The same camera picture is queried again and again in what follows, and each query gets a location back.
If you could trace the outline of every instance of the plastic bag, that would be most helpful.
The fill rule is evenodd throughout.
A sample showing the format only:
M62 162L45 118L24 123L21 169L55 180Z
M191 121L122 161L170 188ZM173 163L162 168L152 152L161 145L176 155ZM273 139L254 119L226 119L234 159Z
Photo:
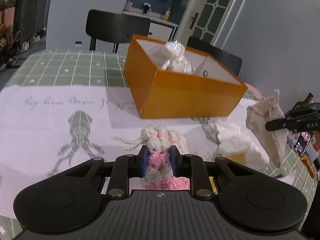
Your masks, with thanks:
M167 42L163 48L163 53L169 58L162 66L162 70L170 69L175 72L192 74L195 68L184 56L184 46L179 41Z

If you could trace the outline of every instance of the chair backrest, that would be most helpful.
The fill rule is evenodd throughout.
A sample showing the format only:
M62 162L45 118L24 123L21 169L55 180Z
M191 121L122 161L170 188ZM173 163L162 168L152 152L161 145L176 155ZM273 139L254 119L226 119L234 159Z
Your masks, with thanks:
M211 56L215 57L218 61L225 65L225 67L230 69L234 74L239 75L242 65L241 58L223 51L222 49L211 46L209 43L193 36L189 38L187 46L209 53Z
M90 10L85 32L93 39L112 43L129 43L132 35L148 36L150 19Z

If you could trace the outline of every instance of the cabinet handle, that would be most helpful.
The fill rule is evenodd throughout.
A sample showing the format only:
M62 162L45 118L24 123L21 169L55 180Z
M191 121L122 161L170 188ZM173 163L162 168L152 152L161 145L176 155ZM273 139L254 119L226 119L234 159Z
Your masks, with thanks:
M191 23L191 25L190 25L190 30L193 29L193 25L195 25L196 20L197 20L197 18L198 18L198 15L199 15L199 13L196 13L195 16L191 17L193 20L192 20L192 23Z

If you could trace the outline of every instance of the crocheted item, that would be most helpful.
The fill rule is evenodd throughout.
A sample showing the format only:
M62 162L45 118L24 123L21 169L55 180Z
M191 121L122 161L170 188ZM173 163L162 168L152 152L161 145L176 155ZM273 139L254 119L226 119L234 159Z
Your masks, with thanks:
M141 130L141 135L137 140L128 141L120 137L111 139L132 145L124 148L126 151L136 149L140 145L147 145L150 155L146 176L143 178L145 189L185 190L190 188L189 179L173 176L168 152L171 145L176 145L182 155L189 153L187 140L183 135L173 130L168 131L165 126L148 126Z

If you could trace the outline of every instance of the black circular disc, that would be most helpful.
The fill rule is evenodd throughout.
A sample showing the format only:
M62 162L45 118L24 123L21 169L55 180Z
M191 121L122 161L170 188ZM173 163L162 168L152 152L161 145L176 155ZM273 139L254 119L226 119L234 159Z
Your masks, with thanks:
M102 208L101 195L82 178L44 180L21 191L13 204L20 224L33 232L72 231L92 221Z
M224 215L255 232L297 228L307 210L304 195L288 184L261 176L244 176L225 187L219 196Z

